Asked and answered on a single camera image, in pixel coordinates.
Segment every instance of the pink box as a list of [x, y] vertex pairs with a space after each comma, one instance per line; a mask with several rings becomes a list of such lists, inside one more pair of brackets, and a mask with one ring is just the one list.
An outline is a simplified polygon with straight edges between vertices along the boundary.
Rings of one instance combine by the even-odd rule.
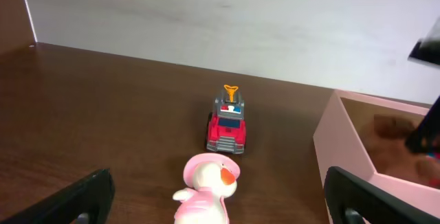
[[376, 171], [358, 130], [375, 114], [399, 115], [420, 123], [428, 109], [336, 90], [313, 135], [321, 182], [330, 166], [339, 166], [391, 195], [440, 218], [440, 190]]

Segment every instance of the duck figurine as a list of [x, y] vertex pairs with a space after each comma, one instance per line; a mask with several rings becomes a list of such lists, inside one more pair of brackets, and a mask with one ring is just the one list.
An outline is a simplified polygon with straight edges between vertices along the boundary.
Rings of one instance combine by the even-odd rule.
[[188, 188], [173, 195], [181, 202], [174, 224], [228, 224], [223, 200], [234, 194], [239, 175], [239, 166], [224, 155], [203, 153], [191, 158], [184, 168]]

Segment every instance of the white edge strip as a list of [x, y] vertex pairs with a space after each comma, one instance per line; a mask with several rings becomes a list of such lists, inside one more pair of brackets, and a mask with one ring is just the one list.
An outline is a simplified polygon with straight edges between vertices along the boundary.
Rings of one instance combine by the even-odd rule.
[[25, 0], [25, 4], [26, 4], [26, 9], [27, 9], [27, 14], [29, 15], [30, 26], [32, 28], [32, 32], [34, 33], [34, 40], [35, 40], [35, 43], [36, 43], [38, 41], [36, 39], [36, 33], [35, 33], [35, 29], [34, 29], [34, 21], [32, 20], [32, 15], [30, 14], [28, 0]]

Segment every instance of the white wall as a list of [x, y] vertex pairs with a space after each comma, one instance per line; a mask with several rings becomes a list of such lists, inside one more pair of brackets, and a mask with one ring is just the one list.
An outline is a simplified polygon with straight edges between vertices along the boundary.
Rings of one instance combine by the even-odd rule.
[[440, 0], [28, 0], [39, 42], [432, 103]]

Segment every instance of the orange beak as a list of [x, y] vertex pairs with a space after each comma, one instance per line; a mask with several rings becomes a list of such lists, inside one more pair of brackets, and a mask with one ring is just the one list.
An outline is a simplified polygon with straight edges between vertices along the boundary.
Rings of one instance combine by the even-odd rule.
[[222, 168], [221, 180], [225, 185], [230, 186], [235, 182], [235, 176], [228, 169]]

